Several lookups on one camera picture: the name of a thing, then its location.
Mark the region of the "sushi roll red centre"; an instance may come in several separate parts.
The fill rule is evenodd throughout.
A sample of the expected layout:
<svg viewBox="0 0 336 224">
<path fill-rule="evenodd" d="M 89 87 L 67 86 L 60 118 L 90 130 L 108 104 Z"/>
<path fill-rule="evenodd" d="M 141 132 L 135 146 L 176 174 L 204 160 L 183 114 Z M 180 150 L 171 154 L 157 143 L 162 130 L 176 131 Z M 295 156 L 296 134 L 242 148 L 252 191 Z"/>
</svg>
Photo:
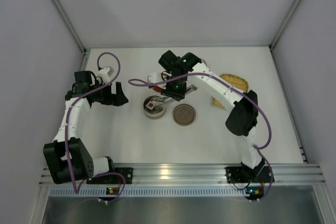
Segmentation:
<svg viewBox="0 0 336 224">
<path fill-rule="evenodd" d="M 146 105 L 145 105 L 145 107 L 148 109 L 148 110 L 150 110 L 150 111 L 152 111 L 154 108 L 155 108 L 155 106 L 156 106 L 156 101 L 149 101 Z"/>
</svg>

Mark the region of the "metal tongs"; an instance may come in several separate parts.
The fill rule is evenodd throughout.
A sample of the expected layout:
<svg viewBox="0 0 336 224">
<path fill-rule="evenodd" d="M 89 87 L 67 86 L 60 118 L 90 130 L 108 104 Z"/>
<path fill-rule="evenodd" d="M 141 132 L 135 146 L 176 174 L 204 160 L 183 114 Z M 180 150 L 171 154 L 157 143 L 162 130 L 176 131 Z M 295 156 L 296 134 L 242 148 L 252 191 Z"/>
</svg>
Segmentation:
<svg viewBox="0 0 336 224">
<path fill-rule="evenodd" d="M 194 92 L 196 90 L 197 90 L 196 86 L 190 85 L 186 89 L 185 96 L 187 96 L 188 94 L 190 94 L 191 92 Z M 173 103 L 175 101 L 176 100 L 174 98 L 171 98 L 171 97 L 159 97 L 158 100 L 156 101 L 156 105 L 154 106 L 154 109 L 156 109 L 156 110 L 163 110 L 163 109 L 165 109 L 165 107 L 167 105 L 169 105 L 170 103 Z"/>
</svg>

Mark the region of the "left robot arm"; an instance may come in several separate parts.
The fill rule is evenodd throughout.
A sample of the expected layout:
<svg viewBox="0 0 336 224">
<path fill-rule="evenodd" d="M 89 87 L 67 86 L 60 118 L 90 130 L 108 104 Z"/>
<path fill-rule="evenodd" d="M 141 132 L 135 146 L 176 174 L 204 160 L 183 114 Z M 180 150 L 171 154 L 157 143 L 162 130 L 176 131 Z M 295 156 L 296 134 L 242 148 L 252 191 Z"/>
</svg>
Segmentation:
<svg viewBox="0 0 336 224">
<path fill-rule="evenodd" d="M 65 96 L 66 108 L 58 133 L 43 148 L 55 184 L 91 179 L 115 171 L 111 157 L 93 158 L 81 140 L 93 103 L 122 106 L 129 102 L 120 82 L 116 82 L 116 93 L 112 93 L 113 72 L 111 67 L 99 68 L 97 74 L 92 71 L 75 72 L 75 82 Z"/>
</svg>

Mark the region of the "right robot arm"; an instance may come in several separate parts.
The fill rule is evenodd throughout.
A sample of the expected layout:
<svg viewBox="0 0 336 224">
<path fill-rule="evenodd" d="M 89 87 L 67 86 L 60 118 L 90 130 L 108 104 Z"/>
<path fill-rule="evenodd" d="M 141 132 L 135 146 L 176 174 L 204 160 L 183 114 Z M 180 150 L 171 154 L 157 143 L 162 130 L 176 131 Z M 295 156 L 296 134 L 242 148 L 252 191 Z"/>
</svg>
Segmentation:
<svg viewBox="0 0 336 224">
<path fill-rule="evenodd" d="M 201 88 L 219 101 L 229 112 L 225 126 L 238 137 L 241 152 L 242 174 L 253 178 L 259 175 L 265 160 L 258 154 L 255 137 L 258 109 L 257 94 L 250 90 L 243 92 L 235 89 L 228 82 L 214 74 L 201 58 L 191 52 L 182 57 L 172 51 L 165 52 L 159 59 L 159 64 L 168 72 L 173 81 L 166 84 L 161 95 L 176 101 L 185 98 L 187 83 Z"/>
</svg>

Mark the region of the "red round lid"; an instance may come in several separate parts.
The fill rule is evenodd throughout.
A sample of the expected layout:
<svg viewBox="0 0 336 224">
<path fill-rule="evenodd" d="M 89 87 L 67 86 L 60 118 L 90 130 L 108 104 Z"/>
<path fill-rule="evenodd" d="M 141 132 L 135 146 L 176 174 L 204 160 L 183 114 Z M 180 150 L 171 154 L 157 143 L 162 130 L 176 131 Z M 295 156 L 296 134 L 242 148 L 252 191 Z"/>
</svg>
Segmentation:
<svg viewBox="0 0 336 224">
<path fill-rule="evenodd" d="M 158 92 L 158 93 L 161 93 L 161 91 L 162 91 L 162 88 L 159 87 L 159 86 L 153 86 L 152 89 L 153 89 L 155 92 Z"/>
</svg>

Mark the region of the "brown round lid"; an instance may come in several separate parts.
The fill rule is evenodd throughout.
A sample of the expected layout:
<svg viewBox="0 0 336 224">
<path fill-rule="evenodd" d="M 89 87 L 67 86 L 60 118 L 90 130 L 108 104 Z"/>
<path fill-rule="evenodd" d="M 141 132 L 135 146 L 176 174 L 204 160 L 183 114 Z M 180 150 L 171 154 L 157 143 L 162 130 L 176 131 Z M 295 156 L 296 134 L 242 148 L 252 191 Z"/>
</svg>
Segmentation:
<svg viewBox="0 0 336 224">
<path fill-rule="evenodd" d="M 174 108 L 172 115 L 177 125 L 189 126 L 196 119 L 196 110 L 189 104 L 180 104 Z"/>
</svg>

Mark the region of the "beige-banded steel bowl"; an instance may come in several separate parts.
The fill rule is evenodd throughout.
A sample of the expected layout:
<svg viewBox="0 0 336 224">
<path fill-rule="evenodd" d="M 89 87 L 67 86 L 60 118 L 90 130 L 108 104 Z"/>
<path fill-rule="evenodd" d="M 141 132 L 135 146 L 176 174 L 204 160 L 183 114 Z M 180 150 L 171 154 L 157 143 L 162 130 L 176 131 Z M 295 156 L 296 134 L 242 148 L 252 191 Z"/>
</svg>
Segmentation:
<svg viewBox="0 0 336 224">
<path fill-rule="evenodd" d="M 157 101 L 159 98 L 159 96 L 157 95 L 152 95 L 152 96 L 149 96 L 147 97 L 144 102 L 143 102 L 143 112 L 144 114 L 150 118 L 150 119 L 159 119 L 161 118 L 165 113 L 166 113 L 166 108 L 163 109 L 163 110 L 156 110 L 156 109 L 153 109 L 152 111 L 148 110 L 145 105 L 149 102 L 149 101 Z"/>
</svg>

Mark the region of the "bamboo tray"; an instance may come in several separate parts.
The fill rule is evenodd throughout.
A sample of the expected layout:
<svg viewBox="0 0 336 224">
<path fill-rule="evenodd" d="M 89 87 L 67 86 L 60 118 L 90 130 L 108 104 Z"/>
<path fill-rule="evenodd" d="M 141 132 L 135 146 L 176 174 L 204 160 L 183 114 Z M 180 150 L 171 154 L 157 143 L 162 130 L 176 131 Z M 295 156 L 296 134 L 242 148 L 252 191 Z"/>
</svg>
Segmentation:
<svg viewBox="0 0 336 224">
<path fill-rule="evenodd" d="M 242 77 L 230 73 L 221 74 L 220 77 L 236 89 L 240 89 L 243 92 L 249 91 L 249 83 Z M 215 98 L 212 99 L 212 106 L 226 110 L 226 108 Z"/>
</svg>

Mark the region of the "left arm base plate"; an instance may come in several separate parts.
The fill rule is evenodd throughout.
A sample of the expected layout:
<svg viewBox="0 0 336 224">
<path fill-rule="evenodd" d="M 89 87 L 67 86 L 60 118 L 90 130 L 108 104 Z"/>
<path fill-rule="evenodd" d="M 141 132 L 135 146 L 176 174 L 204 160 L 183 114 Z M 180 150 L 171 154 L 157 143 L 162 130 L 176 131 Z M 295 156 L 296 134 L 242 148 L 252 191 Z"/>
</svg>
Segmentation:
<svg viewBox="0 0 336 224">
<path fill-rule="evenodd" d="M 133 167 L 117 167 L 114 174 L 105 173 L 87 179 L 86 183 L 89 185 L 116 185 L 116 184 L 132 184 Z"/>
</svg>

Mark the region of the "aluminium mounting rail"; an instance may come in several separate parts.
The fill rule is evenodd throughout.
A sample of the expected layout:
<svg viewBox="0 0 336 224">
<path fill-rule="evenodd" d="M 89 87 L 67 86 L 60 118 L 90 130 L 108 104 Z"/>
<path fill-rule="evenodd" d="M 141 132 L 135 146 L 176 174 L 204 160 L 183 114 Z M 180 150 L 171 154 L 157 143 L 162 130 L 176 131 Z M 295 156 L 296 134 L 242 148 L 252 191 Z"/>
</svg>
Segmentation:
<svg viewBox="0 0 336 224">
<path fill-rule="evenodd" d="M 132 186 L 226 186 L 226 164 L 116 164 L 133 167 Z M 317 164 L 272 164 L 275 185 L 325 184 Z"/>
</svg>

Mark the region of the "left frame post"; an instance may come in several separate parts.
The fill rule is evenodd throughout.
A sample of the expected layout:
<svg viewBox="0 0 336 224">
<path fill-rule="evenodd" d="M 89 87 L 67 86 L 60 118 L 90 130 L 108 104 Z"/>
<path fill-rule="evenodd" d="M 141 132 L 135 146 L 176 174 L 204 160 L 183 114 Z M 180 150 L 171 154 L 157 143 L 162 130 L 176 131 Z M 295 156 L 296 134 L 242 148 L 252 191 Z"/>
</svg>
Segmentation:
<svg viewBox="0 0 336 224">
<path fill-rule="evenodd" d="M 87 52 L 87 50 L 86 50 L 85 46 L 83 45 L 77 31 L 75 30 L 75 27 L 72 24 L 70 18 L 68 17 L 61 1 L 60 0 L 50 0 L 50 1 L 51 1 L 52 5 L 54 6 L 56 12 L 60 16 L 62 22 L 66 26 L 66 28 L 67 28 L 68 32 L 70 33 L 72 39 L 74 40 L 75 44 L 79 48 L 80 52 L 84 55 Z"/>
</svg>

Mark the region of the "frame post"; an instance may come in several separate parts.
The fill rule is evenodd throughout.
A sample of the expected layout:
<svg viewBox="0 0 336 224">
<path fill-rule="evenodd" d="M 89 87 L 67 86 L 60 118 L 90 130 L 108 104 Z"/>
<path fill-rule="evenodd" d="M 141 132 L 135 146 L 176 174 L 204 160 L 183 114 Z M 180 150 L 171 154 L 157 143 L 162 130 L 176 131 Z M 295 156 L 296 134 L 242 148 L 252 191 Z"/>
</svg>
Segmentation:
<svg viewBox="0 0 336 224">
<path fill-rule="evenodd" d="M 61 1 L 60 0 L 50 0 L 50 1 L 51 1 L 52 5 L 54 6 L 56 12 L 60 16 L 62 22 L 66 26 L 66 28 L 67 28 L 68 32 L 70 33 L 72 39 L 74 40 L 75 44 L 79 48 L 80 52 L 84 55 L 87 52 L 87 50 L 86 50 L 85 46 L 83 45 L 77 31 L 75 30 L 75 27 L 72 24 L 70 18 L 68 17 Z"/>
<path fill-rule="evenodd" d="M 298 11 L 301 3 L 303 2 L 303 0 L 293 0 L 293 2 L 291 3 L 288 11 L 286 12 L 279 28 L 277 29 L 274 38 L 272 39 L 270 45 L 269 45 L 269 49 L 270 52 L 273 53 L 275 47 L 277 46 L 278 42 L 280 41 L 281 37 L 283 36 L 285 30 L 287 29 L 287 27 L 289 26 L 291 20 L 293 19 L 295 13 Z"/>
</svg>

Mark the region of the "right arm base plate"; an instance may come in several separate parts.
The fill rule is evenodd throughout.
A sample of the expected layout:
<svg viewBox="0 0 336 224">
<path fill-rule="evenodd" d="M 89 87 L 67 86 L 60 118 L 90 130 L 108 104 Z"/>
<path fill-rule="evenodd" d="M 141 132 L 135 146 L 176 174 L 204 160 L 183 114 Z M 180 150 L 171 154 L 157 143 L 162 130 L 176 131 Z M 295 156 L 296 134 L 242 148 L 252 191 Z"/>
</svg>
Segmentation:
<svg viewBox="0 0 336 224">
<path fill-rule="evenodd" d="M 230 184 L 260 183 L 262 179 L 264 183 L 274 182 L 268 166 L 255 169 L 245 166 L 228 166 L 225 168 L 225 172 Z"/>
</svg>

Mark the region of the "right frame post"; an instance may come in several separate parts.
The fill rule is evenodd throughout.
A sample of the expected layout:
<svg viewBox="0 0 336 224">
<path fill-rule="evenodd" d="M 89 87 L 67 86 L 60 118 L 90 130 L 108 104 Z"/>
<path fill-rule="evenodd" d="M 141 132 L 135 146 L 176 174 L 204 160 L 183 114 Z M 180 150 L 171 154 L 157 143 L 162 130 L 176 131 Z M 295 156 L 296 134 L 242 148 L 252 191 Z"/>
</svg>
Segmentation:
<svg viewBox="0 0 336 224">
<path fill-rule="evenodd" d="M 287 29 L 287 27 L 289 26 L 291 20 L 293 19 L 295 13 L 298 11 L 301 3 L 303 2 L 303 0 L 293 0 L 293 2 L 291 3 L 288 11 L 286 12 L 279 28 L 277 29 L 274 38 L 272 39 L 270 45 L 269 45 L 269 49 L 270 52 L 273 53 L 275 47 L 277 46 L 278 42 L 280 41 L 281 37 L 283 36 L 285 30 Z"/>
</svg>

